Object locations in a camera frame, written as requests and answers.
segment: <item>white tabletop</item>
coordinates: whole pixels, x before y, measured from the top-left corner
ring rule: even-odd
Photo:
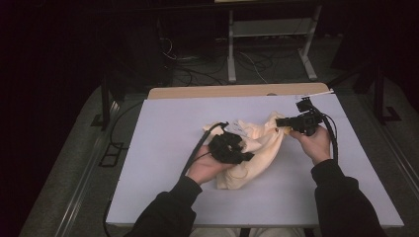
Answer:
[[[141,109],[130,149],[107,222],[133,225],[162,191],[176,184],[185,163],[203,135],[202,127],[215,121],[264,123],[272,111],[299,115],[297,96],[230,97],[147,100]],[[381,226],[402,226],[394,205],[379,181],[357,135],[335,95],[311,98],[330,115],[338,129],[339,165],[376,209]],[[240,190],[217,190],[215,182],[202,185],[193,205],[198,226],[313,226],[318,225],[312,163],[299,143],[286,137],[271,166]]]

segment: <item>crumpled cloth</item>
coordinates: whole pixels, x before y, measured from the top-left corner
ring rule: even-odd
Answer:
[[[277,127],[276,119],[282,118],[284,118],[283,115],[272,112],[265,124],[238,121],[246,133],[246,135],[240,135],[245,143],[241,152],[251,152],[254,156],[250,161],[243,161],[218,174],[216,176],[218,189],[240,189],[271,165],[280,150],[285,134],[288,134],[291,129],[290,127]],[[208,130],[210,127],[211,124],[208,124],[204,126],[204,130]],[[210,133],[208,140],[223,133],[222,128],[216,127]]]

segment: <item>black sleeve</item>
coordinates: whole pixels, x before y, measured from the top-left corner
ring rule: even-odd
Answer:
[[[203,190],[182,177],[170,192],[163,192],[144,210],[126,237],[189,236],[196,214],[191,206]]]
[[[323,237],[386,236],[358,181],[345,177],[335,160],[317,164],[311,174],[317,184],[315,200]]]

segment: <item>wire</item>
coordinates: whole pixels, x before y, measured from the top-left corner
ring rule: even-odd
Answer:
[[[327,115],[327,114],[324,114],[328,119],[330,119],[332,122],[333,122],[333,126],[334,126],[334,128],[335,128],[335,138],[337,139],[338,138],[338,129],[337,129],[337,127],[336,127],[336,123],[335,123],[335,121],[333,120],[333,118],[331,118],[329,115]]]
[[[255,68],[255,71],[256,71],[256,73],[258,74],[258,76],[266,83],[266,84],[269,84],[266,80],[265,80],[265,78],[263,78],[262,77],[262,75],[259,73],[259,71],[258,71],[258,68],[256,67],[256,65],[255,65],[255,62],[252,60],[252,58],[250,58],[248,55],[246,55],[245,53],[243,53],[243,52],[240,52],[241,54],[243,54],[243,55],[245,55],[247,58],[249,58],[249,60],[253,63],[253,66],[254,66],[254,68]]]
[[[299,30],[299,27],[301,26],[302,18],[299,20],[298,26],[295,28],[295,31],[293,31],[293,35],[295,35],[296,31]]]
[[[337,141],[337,128],[336,128],[335,121],[330,116],[328,116],[327,114],[322,113],[314,105],[307,105],[307,106],[310,107],[312,110],[314,110],[316,113],[318,113],[321,116],[321,119],[323,120],[324,124],[326,125],[327,131],[329,132],[330,141],[332,142],[333,159],[336,160],[336,162],[338,162],[338,141]],[[330,125],[330,122],[327,118],[330,118],[332,120],[332,122],[334,124],[334,127],[335,127],[335,130],[336,130],[336,135],[333,132],[332,126]]]
[[[252,63],[252,61],[249,60],[249,57],[246,57],[242,52],[238,52],[237,54],[235,54],[234,59],[244,69],[246,69],[248,71],[252,71],[252,72],[256,72],[256,70],[255,70],[256,68],[258,68],[257,71],[263,72],[266,69],[268,69],[270,66],[272,66],[272,64],[273,64],[271,59],[264,59],[264,60],[270,60],[271,61],[271,63],[270,63],[271,65],[268,65],[268,66],[262,63],[262,61],[264,61],[264,60],[259,60],[259,61],[253,60],[253,63]],[[248,68],[243,63],[250,65],[252,68]]]
[[[195,156],[197,156],[198,150],[201,148],[201,146],[203,146],[204,142],[207,140],[207,138],[210,135],[210,132],[218,127],[221,126],[222,128],[225,128],[228,125],[228,123],[224,123],[224,122],[219,122],[216,123],[215,125],[213,125],[212,127],[210,127],[203,135],[203,137],[201,137],[201,139],[198,141],[197,145],[195,146],[194,150],[191,153],[191,156],[189,157],[188,161],[185,164],[185,167],[181,173],[181,178],[184,177],[186,175],[186,172],[189,170],[189,168],[191,167],[191,165],[194,163],[195,161]]]
[[[265,67],[265,68],[269,68],[272,65],[274,65],[274,62],[272,61],[272,57],[275,55],[274,52],[271,55],[265,55],[264,53],[256,53],[256,52],[252,52],[252,54],[254,54],[256,56],[259,56],[259,57],[263,57],[263,59],[261,59],[261,60],[254,60],[253,59],[255,64],[262,64],[263,67]],[[265,61],[268,61],[269,64],[268,65],[263,64],[263,62],[265,62]]]
[[[208,154],[210,154],[210,151],[209,152],[207,152],[207,153],[205,153],[205,154],[203,154],[203,155],[200,155],[199,157],[197,157],[197,158],[195,158],[195,160],[194,160],[194,162],[195,161],[197,161],[198,159],[200,159],[200,158],[203,158],[204,156],[206,156],[206,155],[208,155]]]
[[[180,82],[182,82],[183,84],[185,84],[186,87],[189,87],[191,85],[197,85],[198,86],[198,84],[192,82],[194,79],[197,80],[197,77],[189,71],[185,71],[185,72],[187,73],[187,75],[174,75],[175,79],[177,79]],[[179,78],[179,76],[183,76],[183,77],[189,76],[189,82],[183,81],[182,79]]]
[[[169,41],[169,50],[167,51],[167,52],[162,52],[165,56],[167,56],[168,58],[170,58],[170,59],[172,59],[172,60],[177,60],[177,56],[176,56],[176,54],[174,54],[174,53],[172,53],[172,55],[170,55],[169,53],[172,51],[172,49],[173,49],[173,43],[172,43],[172,41],[170,40],[170,39],[167,39],[167,38],[160,38],[161,40],[166,40],[166,41]]]
[[[114,130],[115,130],[115,127],[117,126],[117,123],[118,123],[118,121],[124,116],[124,115],[126,115],[126,113],[128,113],[130,110],[132,110],[132,109],[134,109],[135,107],[137,107],[137,106],[139,106],[139,105],[142,105],[144,102],[139,102],[139,103],[137,103],[137,104],[135,104],[135,105],[133,105],[133,106],[131,106],[131,107],[129,107],[128,109],[126,109],[126,111],[124,111],[119,117],[117,117],[117,120],[115,121],[115,123],[114,123],[114,125],[112,126],[112,128],[111,128],[111,134],[109,135],[109,139],[110,139],[110,144],[112,145],[112,146],[114,146],[115,148],[117,148],[117,149],[120,149],[120,150],[128,150],[129,149],[129,147],[120,147],[120,146],[118,146],[115,142],[114,142],[114,140],[113,140],[113,136],[114,136]]]
[[[210,75],[211,73],[199,72],[199,71],[196,71],[196,70],[193,70],[193,69],[190,69],[190,68],[186,68],[186,67],[182,67],[182,66],[177,66],[176,69],[183,70],[183,71],[186,71],[186,72],[200,74],[200,75],[203,75],[203,76],[207,76],[207,77],[211,78],[212,80],[216,81],[221,86],[228,84],[226,81],[224,81],[222,79],[218,79],[216,77],[211,76]]]
[[[184,58],[179,58],[177,60],[178,65],[182,66],[202,66],[209,63],[214,63],[217,61],[218,58],[227,56],[226,52],[222,53],[221,55],[200,55],[200,56],[189,56]]]

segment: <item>person's right hand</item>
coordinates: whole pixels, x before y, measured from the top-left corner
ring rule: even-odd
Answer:
[[[301,143],[302,150],[311,158],[314,165],[330,159],[329,132],[323,126],[320,125],[311,136],[295,130],[290,131],[290,136]]]

